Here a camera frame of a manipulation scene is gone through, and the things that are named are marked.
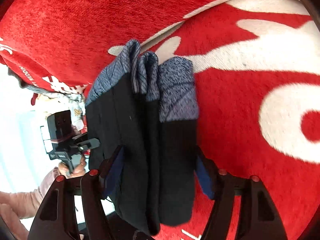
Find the white surface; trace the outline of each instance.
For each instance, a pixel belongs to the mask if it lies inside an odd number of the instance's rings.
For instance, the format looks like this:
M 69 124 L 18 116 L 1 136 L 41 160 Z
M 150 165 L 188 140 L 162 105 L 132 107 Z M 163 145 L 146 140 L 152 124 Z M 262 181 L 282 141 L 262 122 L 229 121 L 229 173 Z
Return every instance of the white surface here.
M 33 111 L 32 95 L 31 91 L 20 89 L 17 80 L 7 75 L 7 68 L 0 65 L 0 191 L 33 191 L 59 163 L 51 161 L 45 152 L 40 126 L 46 122 Z M 84 222 L 80 196 L 75 197 L 75 203 L 77 221 Z M 106 214 L 114 211 L 107 200 L 102 204 Z M 21 222 L 29 230 L 33 218 Z

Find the black device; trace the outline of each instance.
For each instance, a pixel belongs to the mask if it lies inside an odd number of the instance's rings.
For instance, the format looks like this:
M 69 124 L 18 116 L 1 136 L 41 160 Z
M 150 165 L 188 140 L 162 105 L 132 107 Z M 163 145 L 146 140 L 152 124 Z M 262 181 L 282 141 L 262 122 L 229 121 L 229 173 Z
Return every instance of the black device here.
M 75 135 L 71 124 L 70 110 L 52 114 L 47 119 L 53 150 L 47 152 L 50 160 L 59 159 L 69 172 L 80 164 L 84 152 L 100 146 L 98 139 L 88 139 L 87 133 Z

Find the pink sleeve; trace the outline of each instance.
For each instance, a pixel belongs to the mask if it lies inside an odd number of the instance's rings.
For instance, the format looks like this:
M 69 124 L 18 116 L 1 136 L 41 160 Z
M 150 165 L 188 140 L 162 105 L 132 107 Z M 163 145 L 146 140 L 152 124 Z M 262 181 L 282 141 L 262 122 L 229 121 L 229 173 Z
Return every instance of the pink sleeve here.
M 40 187 L 33 192 L 4 193 L 0 191 L 0 204 L 9 205 L 19 219 L 34 217 L 45 194 L 59 175 L 58 168 L 54 168 L 44 177 Z

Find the hand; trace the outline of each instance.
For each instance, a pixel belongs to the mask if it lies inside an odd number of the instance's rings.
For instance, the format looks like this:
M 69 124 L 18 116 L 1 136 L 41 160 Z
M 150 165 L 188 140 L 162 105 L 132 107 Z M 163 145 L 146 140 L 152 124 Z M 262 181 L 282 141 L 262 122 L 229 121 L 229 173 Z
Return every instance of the hand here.
M 85 174 L 84 167 L 86 165 L 87 165 L 87 163 L 85 161 L 85 158 L 84 158 L 84 156 L 82 156 L 81 160 L 80 160 L 80 164 L 74 168 L 73 172 L 70 173 L 70 176 L 68 176 L 69 168 L 65 163 L 60 162 L 58 168 L 59 168 L 60 173 L 62 175 L 64 175 L 67 179 L 69 179 L 69 178 L 83 176 Z

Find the folded black garment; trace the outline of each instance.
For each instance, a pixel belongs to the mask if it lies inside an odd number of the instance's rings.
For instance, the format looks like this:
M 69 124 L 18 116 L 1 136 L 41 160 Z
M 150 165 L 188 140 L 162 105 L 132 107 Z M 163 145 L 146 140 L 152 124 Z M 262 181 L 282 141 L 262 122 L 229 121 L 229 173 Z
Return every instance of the folded black garment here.
M 100 140 L 90 154 L 97 169 L 125 146 L 121 178 L 110 198 L 117 214 L 148 235 L 160 223 L 191 218 L 196 162 L 196 102 L 192 63 L 174 57 L 158 66 L 129 41 L 93 84 L 86 102 L 88 135 Z

